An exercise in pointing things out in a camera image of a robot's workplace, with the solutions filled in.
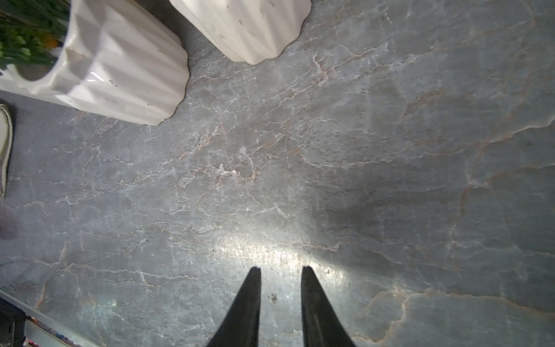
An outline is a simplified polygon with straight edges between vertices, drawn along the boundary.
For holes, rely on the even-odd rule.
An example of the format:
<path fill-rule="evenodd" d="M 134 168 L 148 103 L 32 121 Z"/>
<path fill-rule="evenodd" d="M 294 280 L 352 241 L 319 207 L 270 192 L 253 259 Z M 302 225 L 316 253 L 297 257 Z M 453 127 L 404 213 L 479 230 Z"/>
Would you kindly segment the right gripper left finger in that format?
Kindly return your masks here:
<path fill-rule="evenodd" d="M 258 346 L 261 284 L 261 269 L 252 267 L 208 347 Z"/>

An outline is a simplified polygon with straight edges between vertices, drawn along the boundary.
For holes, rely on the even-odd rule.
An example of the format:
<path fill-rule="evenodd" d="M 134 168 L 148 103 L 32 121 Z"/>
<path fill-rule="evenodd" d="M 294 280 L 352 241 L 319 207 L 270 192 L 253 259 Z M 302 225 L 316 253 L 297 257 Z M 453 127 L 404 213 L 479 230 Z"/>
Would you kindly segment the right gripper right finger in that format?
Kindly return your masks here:
<path fill-rule="evenodd" d="M 301 316 L 305 346 L 355 346 L 309 266 L 301 274 Z"/>

